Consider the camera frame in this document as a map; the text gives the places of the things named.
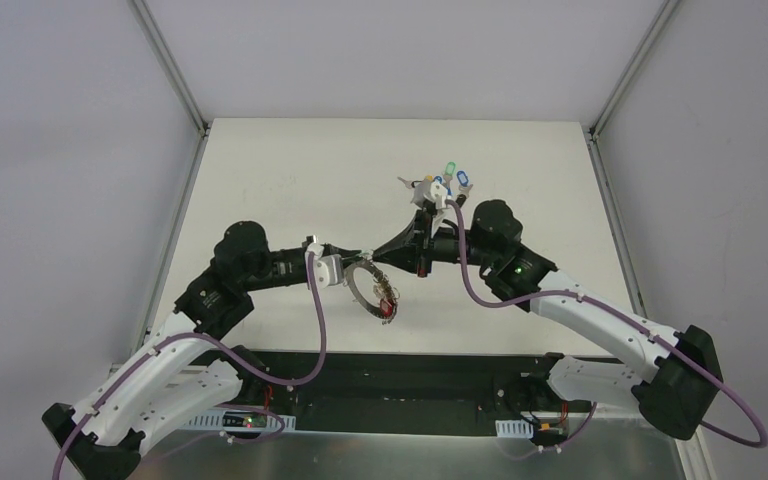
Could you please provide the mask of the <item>silver metal ring disc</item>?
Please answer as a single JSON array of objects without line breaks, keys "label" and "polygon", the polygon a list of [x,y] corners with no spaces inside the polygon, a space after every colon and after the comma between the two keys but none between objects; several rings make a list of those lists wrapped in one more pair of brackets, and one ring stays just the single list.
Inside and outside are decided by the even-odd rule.
[{"label": "silver metal ring disc", "polygon": [[[349,265],[345,269],[345,285],[352,293],[354,301],[382,325],[389,325],[396,318],[400,294],[389,277],[371,260],[364,259]],[[382,318],[379,310],[381,299],[387,299],[397,305],[396,314],[392,319]]]}]

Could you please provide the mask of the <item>red key tag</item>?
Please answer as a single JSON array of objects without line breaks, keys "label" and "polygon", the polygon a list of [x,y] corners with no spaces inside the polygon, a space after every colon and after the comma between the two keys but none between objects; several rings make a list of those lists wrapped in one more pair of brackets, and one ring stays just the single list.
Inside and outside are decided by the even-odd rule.
[{"label": "red key tag", "polygon": [[379,310],[383,319],[392,319],[396,314],[397,305],[387,299],[379,301]]}]

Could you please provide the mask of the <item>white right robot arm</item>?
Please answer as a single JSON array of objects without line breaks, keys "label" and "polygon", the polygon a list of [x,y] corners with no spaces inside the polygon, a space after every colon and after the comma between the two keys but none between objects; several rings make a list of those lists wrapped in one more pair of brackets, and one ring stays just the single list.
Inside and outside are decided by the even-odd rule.
[{"label": "white right robot arm", "polygon": [[660,432],[690,439],[721,381],[714,341],[704,329],[683,331],[609,304],[526,247],[523,225],[500,199],[477,205],[467,229],[446,221],[432,229],[433,208],[425,205],[393,239],[373,251],[374,261],[428,276],[436,262],[458,264],[462,275],[476,266],[498,298],[587,338],[623,364],[617,373],[583,361],[558,360],[550,372],[531,378],[529,400],[543,410],[564,400],[586,400],[636,409]]}]

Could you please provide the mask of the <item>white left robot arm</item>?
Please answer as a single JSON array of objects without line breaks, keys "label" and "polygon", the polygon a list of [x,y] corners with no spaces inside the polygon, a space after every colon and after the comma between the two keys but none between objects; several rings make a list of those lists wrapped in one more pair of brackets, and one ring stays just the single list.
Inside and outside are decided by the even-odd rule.
[{"label": "white left robot arm", "polygon": [[[320,293],[343,281],[365,256],[311,236],[294,249],[273,250],[265,229],[239,221],[224,232],[208,267],[175,301],[159,329],[103,385],[79,402],[55,403],[42,421],[59,451],[51,476],[70,463],[85,479],[125,479],[143,457],[196,414],[236,399],[257,402],[265,385],[301,386],[324,367],[327,331]],[[252,293],[306,286],[318,322],[312,370],[279,377],[223,343],[254,310]]]}]

